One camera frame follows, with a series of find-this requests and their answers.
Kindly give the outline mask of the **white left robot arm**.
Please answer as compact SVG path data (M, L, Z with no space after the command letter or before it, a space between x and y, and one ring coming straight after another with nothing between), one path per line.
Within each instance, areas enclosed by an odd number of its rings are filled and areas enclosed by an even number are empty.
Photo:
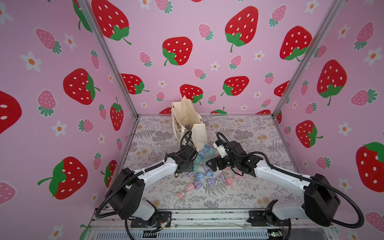
M106 204L113 209L111 215L122 220L139 218L153 225L159 214L154 204L143 200L145 189L167 176L186 172L197 155L193 147L186 145L175 153L166 153L163 160L147 168L123 169L106 194Z

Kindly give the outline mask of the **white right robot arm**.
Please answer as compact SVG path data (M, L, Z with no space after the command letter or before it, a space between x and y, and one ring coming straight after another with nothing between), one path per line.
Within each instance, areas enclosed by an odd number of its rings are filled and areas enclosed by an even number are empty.
M225 168L237 168L241 176L250 175L269 180L300 197L293 201L271 201L263 214L269 225L274 226L279 221L288 219L310 219L323 227L331 225L340 199L329 189L329 182L324 176L299 175L275 167L264 153L247 154L236 141L224 143L217 140L214 148L220 155L207 161L208 167L214 172Z

